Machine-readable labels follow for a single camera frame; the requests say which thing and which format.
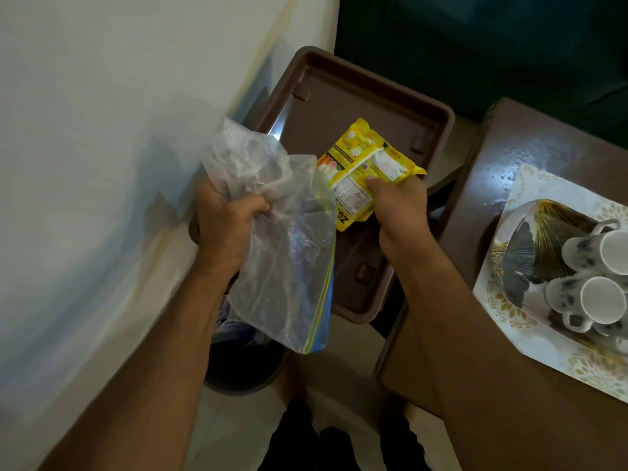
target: plastic tray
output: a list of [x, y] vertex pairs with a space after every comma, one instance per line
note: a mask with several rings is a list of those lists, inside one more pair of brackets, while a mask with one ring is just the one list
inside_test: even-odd
[[[359, 117], [428, 175], [455, 120], [445, 104], [308, 46], [294, 55], [247, 127], [274, 135], [289, 154], [320, 157]], [[379, 248], [375, 215], [354, 223], [337, 234], [332, 312], [370, 322], [393, 274]]]

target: black bucket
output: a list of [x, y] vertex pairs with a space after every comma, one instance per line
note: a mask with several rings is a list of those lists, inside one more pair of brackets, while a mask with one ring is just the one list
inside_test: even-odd
[[205, 385], [223, 395], [248, 395], [269, 386], [289, 356], [277, 341], [246, 345], [241, 340], [215, 343], [209, 351]]

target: trash bag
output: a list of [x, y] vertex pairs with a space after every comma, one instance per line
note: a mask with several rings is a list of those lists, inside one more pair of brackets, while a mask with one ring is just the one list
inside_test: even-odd
[[258, 193], [251, 248], [227, 300], [238, 320], [286, 347], [325, 348], [334, 277], [334, 193], [312, 155], [290, 155], [270, 135], [226, 119], [203, 165], [228, 200]]

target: food wrapper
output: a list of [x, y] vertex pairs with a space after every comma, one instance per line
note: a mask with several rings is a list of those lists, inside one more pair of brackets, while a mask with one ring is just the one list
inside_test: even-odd
[[425, 174], [373, 131], [362, 118], [318, 160], [318, 169], [334, 190], [338, 206], [336, 229], [344, 231], [373, 213], [373, 194], [366, 187], [369, 176], [400, 183], [410, 175]]

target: dark green curtain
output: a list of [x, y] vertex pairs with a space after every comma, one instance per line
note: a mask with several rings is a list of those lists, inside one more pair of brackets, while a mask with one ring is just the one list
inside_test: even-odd
[[481, 121], [511, 97], [628, 148], [628, 0], [341, 0], [335, 54]]

